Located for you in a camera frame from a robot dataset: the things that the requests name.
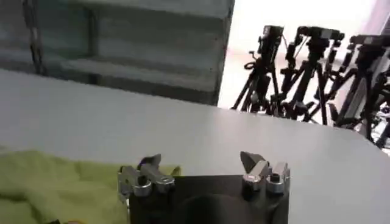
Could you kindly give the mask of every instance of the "white table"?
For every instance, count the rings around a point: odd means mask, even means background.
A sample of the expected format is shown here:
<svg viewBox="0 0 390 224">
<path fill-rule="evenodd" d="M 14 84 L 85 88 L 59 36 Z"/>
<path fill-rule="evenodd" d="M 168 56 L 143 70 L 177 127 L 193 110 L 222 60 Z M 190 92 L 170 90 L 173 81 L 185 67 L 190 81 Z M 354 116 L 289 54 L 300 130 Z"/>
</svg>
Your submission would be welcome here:
<svg viewBox="0 0 390 224">
<path fill-rule="evenodd" d="M 390 159 L 351 131 L 4 70 L 0 105 L 0 144 L 185 175 L 243 173 L 247 150 L 289 162 L 290 224 L 390 223 Z"/>
</svg>

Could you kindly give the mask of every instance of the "towel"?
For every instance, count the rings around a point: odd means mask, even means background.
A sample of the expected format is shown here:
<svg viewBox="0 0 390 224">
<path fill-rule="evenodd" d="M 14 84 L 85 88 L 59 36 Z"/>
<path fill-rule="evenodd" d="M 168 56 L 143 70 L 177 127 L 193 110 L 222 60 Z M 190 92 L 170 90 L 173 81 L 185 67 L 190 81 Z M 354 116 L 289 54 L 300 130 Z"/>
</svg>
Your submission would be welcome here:
<svg viewBox="0 0 390 224">
<path fill-rule="evenodd" d="M 70 161 L 35 150 L 0 155 L 0 223 L 125 224 L 120 165 Z M 180 175 L 177 166 L 160 166 Z"/>
</svg>

